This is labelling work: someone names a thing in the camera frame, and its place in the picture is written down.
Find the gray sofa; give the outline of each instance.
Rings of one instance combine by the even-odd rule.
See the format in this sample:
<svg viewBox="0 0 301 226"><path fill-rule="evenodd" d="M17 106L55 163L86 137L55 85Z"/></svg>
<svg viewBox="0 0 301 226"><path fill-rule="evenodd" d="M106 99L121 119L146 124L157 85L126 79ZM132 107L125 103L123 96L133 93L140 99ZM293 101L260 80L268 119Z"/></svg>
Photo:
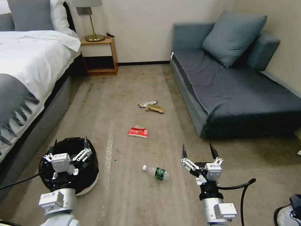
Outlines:
<svg viewBox="0 0 301 226"><path fill-rule="evenodd" d="M261 33L232 68L201 49L214 24L174 24L170 66L200 137L287 134L301 126L301 99L260 73L279 39Z"/></svg>

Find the gray pillow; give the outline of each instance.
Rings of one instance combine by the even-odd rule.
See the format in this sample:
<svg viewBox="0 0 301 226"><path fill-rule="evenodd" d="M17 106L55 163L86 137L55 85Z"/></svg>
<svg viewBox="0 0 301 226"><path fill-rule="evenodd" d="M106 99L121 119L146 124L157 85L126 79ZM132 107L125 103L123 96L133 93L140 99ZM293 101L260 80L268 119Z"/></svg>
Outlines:
<svg viewBox="0 0 301 226"><path fill-rule="evenodd" d="M11 13L0 15L0 31L14 31L13 17Z"/></svg>
<svg viewBox="0 0 301 226"><path fill-rule="evenodd" d="M50 0L8 0L15 31L54 30Z"/></svg>
<svg viewBox="0 0 301 226"><path fill-rule="evenodd" d="M247 50L267 21L267 16L224 11L205 38L202 48L231 67Z"/></svg>

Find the lamp shade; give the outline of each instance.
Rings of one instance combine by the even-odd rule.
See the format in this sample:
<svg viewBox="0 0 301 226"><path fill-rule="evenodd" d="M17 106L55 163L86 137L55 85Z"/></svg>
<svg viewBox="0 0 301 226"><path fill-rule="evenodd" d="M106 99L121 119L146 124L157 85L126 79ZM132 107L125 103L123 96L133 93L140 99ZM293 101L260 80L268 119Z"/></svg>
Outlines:
<svg viewBox="0 0 301 226"><path fill-rule="evenodd" d="M72 5L75 7L95 7L102 4L101 0L72 0Z"/></svg>

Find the bed frame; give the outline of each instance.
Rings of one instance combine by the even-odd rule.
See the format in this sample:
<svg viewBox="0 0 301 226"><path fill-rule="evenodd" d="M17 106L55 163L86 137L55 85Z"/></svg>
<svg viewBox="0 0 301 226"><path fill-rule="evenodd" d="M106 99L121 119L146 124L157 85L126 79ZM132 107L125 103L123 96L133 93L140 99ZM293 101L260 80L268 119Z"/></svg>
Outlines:
<svg viewBox="0 0 301 226"><path fill-rule="evenodd" d="M69 28L75 31L73 19L66 2L64 7L67 12ZM44 104L44 110L30 124L0 163L0 187L18 180L27 164L32 160L68 109L71 89L70 75L72 74L86 75L82 55L74 60L62 77L55 83L51 95ZM0 203L9 190L10 188L0 191Z"/></svg>

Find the green bottle label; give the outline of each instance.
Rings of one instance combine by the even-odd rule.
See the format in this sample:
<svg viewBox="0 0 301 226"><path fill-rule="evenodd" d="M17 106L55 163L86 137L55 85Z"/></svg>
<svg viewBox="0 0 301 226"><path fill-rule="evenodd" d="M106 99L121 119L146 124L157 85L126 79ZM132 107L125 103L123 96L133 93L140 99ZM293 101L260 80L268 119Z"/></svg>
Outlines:
<svg viewBox="0 0 301 226"><path fill-rule="evenodd" d="M155 177L158 178L159 180L163 180L164 172L165 172L164 169L157 167Z"/></svg>

